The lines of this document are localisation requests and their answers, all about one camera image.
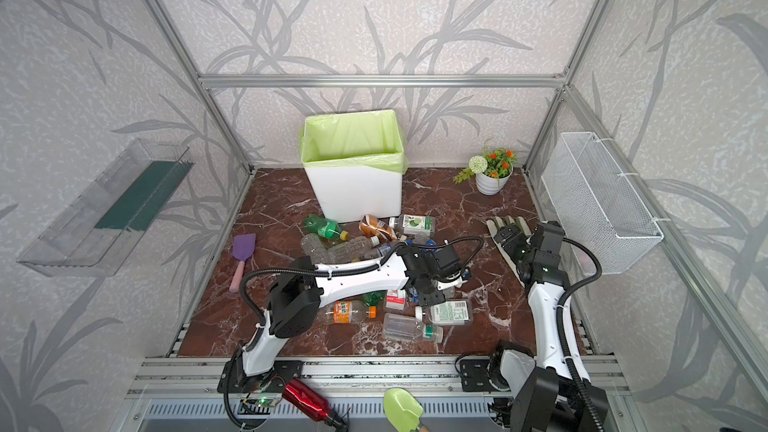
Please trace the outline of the square bottle green label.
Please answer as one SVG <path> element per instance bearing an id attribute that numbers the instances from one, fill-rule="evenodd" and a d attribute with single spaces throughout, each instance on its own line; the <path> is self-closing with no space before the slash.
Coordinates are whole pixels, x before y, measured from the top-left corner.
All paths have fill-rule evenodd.
<path id="1" fill-rule="evenodd" d="M 466 300 L 449 300 L 428 307 L 416 306 L 415 317 L 439 326 L 462 326 L 473 322 L 472 309 Z"/>

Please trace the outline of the clear bottle green cap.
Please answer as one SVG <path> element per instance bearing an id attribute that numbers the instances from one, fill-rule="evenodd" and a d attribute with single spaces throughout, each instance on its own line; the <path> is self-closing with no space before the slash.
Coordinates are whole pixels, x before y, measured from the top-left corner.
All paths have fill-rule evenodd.
<path id="1" fill-rule="evenodd" d="M 441 326 L 425 324 L 415 317 L 387 313 L 383 321 L 383 336 L 398 341 L 440 343 L 444 332 Z"/>

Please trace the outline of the clear crushed bottle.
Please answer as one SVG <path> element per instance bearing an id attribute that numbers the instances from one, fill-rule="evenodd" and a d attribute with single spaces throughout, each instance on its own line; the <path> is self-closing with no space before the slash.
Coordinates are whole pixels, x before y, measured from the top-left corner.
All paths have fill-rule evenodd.
<path id="1" fill-rule="evenodd" d="M 305 235 L 301 240 L 301 248 L 312 264 L 330 264 L 331 258 L 328 249 L 317 234 Z"/>

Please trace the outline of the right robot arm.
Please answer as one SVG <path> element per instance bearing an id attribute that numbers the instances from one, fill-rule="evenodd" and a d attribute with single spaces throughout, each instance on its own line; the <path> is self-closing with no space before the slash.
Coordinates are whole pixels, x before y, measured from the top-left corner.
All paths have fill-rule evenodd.
<path id="1" fill-rule="evenodd" d="M 536 354 L 497 346 L 488 366 L 489 379 L 506 388 L 512 401 L 505 413 L 511 431 L 603 431 L 609 411 L 606 392 L 593 385 L 583 365 L 572 321 L 571 298 L 597 281 L 602 265 L 586 246 L 568 238 L 556 221 L 531 231 L 521 218 L 494 217 L 486 222 L 491 238 L 523 286 L 533 314 Z M 572 283 L 560 268 L 561 247 L 583 252 L 594 273 Z"/>

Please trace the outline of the pink guava label bottle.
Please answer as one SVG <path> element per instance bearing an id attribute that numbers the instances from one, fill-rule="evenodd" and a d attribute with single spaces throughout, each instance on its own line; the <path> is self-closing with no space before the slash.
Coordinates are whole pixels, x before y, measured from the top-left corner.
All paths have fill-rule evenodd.
<path id="1" fill-rule="evenodd" d="M 384 307 L 389 310 L 403 311 L 407 305 L 407 293 L 405 290 L 388 290 L 385 296 Z"/>

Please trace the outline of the clear bottle blue label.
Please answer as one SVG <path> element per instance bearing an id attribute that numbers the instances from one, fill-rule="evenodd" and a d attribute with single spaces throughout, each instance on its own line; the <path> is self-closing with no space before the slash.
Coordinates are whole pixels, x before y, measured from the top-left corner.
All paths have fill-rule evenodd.
<path id="1" fill-rule="evenodd" d="M 404 244 L 402 242 L 392 242 L 383 244 L 377 248 L 371 249 L 366 252 L 361 259 L 362 260 L 377 260 L 384 263 L 388 257 L 390 257 L 395 251 L 402 248 Z"/>

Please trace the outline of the dark green bottle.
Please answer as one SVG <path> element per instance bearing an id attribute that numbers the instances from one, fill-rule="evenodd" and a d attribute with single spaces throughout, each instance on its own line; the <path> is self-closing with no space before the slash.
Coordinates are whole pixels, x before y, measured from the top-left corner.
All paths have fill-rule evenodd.
<path id="1" fill-rule="evenodd" d="M 368 307 L 376 307 L 386 299 L 386 291 L 368 292 L 361 296 L 361 301 Z"/>

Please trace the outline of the clear bottle white cap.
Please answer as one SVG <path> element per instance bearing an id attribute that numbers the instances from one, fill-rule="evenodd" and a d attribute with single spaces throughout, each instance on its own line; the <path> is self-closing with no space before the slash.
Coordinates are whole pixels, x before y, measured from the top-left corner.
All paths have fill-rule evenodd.
<path id="1" fill-rule="evenodd" d="M 360 260 L 370 250 L 380 245 L 378 237 L 360 236 L 328 250 L 329 264 L 345 264 Z"/>

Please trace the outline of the white pot with flowers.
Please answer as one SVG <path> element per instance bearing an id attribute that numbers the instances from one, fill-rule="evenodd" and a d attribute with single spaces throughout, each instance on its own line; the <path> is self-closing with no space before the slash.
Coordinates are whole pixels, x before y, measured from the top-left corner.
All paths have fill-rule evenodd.
<path id="1" fill-rule="evenodd" d="M 505 148 L 485 148 L 481 155 L 472 156 L 465 168 L 453 177 L 455 184 L 474 177 L 478 191 L 486 196 L 496 195 L 513 174 L 517 154 Z"/>

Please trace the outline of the orange label bottle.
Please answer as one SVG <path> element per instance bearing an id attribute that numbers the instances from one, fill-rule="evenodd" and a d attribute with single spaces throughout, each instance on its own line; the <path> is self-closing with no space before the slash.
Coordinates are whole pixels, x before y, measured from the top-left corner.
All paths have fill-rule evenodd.
<path id="1" fill-rule="evenodd" d="M 323 325 L 362 324 L 377 317 L 377 308 L 361 300 L 337 301 L 320 310 L 316 320 Z"/>

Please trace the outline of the green bottle yellow cap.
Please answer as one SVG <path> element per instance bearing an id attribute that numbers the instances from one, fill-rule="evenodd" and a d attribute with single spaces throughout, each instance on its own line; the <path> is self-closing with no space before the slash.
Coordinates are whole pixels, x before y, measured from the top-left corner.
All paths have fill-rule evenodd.
<path id="1" fill-rule="evenodd" d="M 310 214 L 302 222 L 302 227 L 307 233 L 314 233 L 327 240 L 347 241 L 349 233 L 334 220 Z"/>

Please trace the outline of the green plastic trowel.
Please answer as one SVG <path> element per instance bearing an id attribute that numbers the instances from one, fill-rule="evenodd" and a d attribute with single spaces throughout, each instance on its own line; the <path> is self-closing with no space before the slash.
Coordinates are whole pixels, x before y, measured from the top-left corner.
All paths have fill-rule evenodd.
<path id="1" fill-rule="evenodd" d="M 383 409 L 386 418 L 398 432 L 429 431 L 421 421 L 424 413 L 422 405 L 405 389 L 388 389 L 383 397 Z"/>

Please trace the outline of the red metal bottle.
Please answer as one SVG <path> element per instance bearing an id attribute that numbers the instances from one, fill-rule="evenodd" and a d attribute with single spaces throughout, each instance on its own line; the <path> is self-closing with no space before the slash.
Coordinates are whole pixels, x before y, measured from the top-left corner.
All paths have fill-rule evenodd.
<path id="1" fill-rule="evenodd" d="M 324 423 L 337 432 L 349 430 L 347 422 L 328 400 L 298 379 L 292 379 L 285 385 L 282 398 L 315 422 Z"/>

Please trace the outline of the purple spatula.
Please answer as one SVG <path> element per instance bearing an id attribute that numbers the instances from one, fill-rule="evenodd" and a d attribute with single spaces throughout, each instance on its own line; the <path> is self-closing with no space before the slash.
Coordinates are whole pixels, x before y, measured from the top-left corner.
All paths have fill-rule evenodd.
<path id="1" fill-rule="evenodd" d="M 256 234 L 237 235 L 233 240 L 232 256 L 237 261 L 237 268 L 229 286 L 230 293 L 237 293 L 244 275 L 246 262 L 255 251 Z"/>

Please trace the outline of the clear plastic wall shelf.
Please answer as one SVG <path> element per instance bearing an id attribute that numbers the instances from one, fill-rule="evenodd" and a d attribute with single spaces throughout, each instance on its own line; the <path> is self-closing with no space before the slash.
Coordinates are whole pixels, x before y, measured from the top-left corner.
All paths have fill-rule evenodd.
<path id="1" fill-rule="evenodd" d="M 180 144 L 136 139 L 18 257 L 47 277 L 111 277 L 194 162 Z"/>

